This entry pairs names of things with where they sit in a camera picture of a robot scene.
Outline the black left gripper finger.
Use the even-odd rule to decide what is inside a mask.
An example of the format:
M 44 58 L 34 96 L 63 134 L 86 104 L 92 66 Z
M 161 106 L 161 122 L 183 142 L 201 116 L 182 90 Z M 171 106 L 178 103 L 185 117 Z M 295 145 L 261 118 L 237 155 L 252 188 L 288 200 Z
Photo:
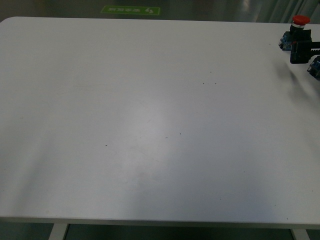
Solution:
M 320 55 L 320 42 L 312 41 L 312 30 L 300 30 L 293 34 L 290 50 L 291 64 L 306 64 L 313 56 Z

